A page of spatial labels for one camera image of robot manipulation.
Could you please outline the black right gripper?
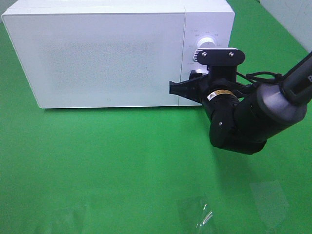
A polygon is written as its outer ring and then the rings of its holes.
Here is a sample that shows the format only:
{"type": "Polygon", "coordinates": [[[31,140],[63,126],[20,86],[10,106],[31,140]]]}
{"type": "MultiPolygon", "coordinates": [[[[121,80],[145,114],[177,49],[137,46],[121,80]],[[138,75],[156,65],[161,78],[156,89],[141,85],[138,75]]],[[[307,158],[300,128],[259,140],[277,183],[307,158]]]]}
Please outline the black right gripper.
{"type": "Polygon", "coordinates": [[[239,99],[246,96],[246,84],[237,81],[234,66],[210,68],[208,74],[192,70],[189,80],[169,82],[169,93],[202,104],[204,107],[237,107],[239,99]]]}

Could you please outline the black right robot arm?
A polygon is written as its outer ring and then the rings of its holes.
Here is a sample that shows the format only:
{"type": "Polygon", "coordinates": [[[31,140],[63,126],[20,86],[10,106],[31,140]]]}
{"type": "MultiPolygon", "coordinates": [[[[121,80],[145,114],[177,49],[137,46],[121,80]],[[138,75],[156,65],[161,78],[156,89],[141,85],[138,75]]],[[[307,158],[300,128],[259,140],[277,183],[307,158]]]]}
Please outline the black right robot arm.
{"type": "Polygon", "coordinates": [[[169,93],[200,103],[210,120],[214,147],[243,154],[263,149],[267,140],[306,115],[312,98],[312,57],[286,74],[256,72],[237,82],[245,54],[236,48],[197,49],[194,60],[208,73],[192,71],[187,81],[169,83],[169,93]]]}

